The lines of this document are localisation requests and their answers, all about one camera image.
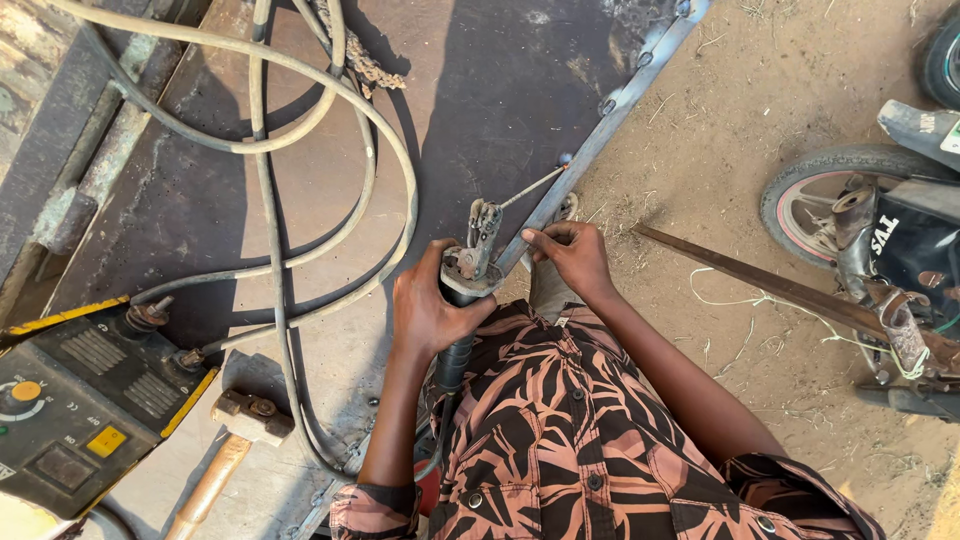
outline patterned shirt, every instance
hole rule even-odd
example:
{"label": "patterned shirt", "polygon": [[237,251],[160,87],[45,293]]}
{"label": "patterned shirt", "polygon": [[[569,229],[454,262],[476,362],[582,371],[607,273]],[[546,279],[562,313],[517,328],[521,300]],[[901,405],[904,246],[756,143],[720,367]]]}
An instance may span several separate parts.
{"label": "patterned shirt", "polygon": [[[550,325],[525,301],[477,330],[443,459],[433,540],[880,540],[809,467],[746,454],[714,468],[586,307]],[[442,401],[434,405],[434,426]],[[351,484],[334,538],[414,538],[420,489]]]}

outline motorcycle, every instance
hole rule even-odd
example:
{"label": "motorcycle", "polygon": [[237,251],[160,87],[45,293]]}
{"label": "motorcycle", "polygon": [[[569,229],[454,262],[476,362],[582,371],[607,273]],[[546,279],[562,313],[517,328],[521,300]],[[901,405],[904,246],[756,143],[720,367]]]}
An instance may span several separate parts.
{"label": "motorcycle", "polygon": [[[877,122],[898,145],[799,158],[767,185],[760,217],[787,251],[832,269],[848,299],[877,313],[889,339],[855,333],[876,378],[856,396],[960,422],[960,362],[934,361],[921,335],[960,341],[960,112],[890,100]],[[906,384],[891,384],[897,375]]]}

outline wooden hammer handle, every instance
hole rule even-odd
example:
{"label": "wooden hammer handle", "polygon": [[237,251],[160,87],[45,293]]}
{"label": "wooden hammer handle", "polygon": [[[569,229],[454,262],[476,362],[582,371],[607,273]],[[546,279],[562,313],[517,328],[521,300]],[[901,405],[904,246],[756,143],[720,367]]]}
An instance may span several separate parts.
{"label": "wooden hammer handle", "polygon": [[224,441],[190,498],[174,516],[174,524],[167,532],[165,540],[187,540],[193,536],[252,444],[253,442],[234,434]]}

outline dirt ground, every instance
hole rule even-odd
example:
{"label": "dirt ground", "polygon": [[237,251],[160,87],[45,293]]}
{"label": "dirt ground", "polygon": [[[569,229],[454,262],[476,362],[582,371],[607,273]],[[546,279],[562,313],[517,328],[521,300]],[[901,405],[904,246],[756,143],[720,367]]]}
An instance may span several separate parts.
{"label": "dirt ground", "polygon": [[[702,265],[629,229],[641,220],[834,292],[829,272],[763,229],[760,193],[806,152],[891,142],[876,124],[888,99],[933,108],[912,65],[949,3],[716,2],[577,189],[578,219],[605,231],[613,279],[640,313],[708,373],[726,367],[718,380],[790,455],[894,540],[960,538],[960,481],[950,475],[960,428],[860,403],[852,385],[871,377],[854,345],[821,342],[830,330],[792,307],[699,301],[690,275]],[[716,272],[692,280],[709,302],[757,295]],[[518,265],[501,302],[525,295],[528,282]]]}

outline person's left hand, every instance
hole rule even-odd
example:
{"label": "person's left hand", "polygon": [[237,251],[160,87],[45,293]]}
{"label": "person's left hand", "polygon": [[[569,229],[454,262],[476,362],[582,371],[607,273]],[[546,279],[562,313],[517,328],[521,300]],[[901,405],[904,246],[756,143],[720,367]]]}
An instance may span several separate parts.
{"label": "person's left hand", "polygon": [[394,344],[397,354],[429,364],[434,355],[476,330],[493,313],[488,295],[467,307],[454,307],[440,294],[440,261],[453,238],[433,240],[413,268],[394,282]]}

